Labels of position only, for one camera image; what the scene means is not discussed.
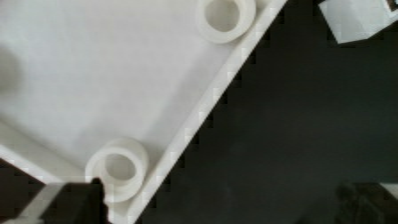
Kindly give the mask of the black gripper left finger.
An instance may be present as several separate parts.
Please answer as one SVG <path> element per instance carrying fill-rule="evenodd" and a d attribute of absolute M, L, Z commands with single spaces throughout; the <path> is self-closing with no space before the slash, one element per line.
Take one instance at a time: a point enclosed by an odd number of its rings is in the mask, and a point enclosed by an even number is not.
<path fill-rule="evenodd" d="M 104 186 L 97 178 L 61 186 L 38 220 L 42 224 L 109 224 Z"/>

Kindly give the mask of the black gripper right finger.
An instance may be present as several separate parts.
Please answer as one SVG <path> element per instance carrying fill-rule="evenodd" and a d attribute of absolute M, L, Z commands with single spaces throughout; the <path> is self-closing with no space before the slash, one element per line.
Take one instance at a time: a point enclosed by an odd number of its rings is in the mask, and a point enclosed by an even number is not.
<path fill-rule="evenodd" d="M 307 214 L 300 224 L 398 224 L 398 196 L 376 182 L 340 183 L 333 216 Z"/>

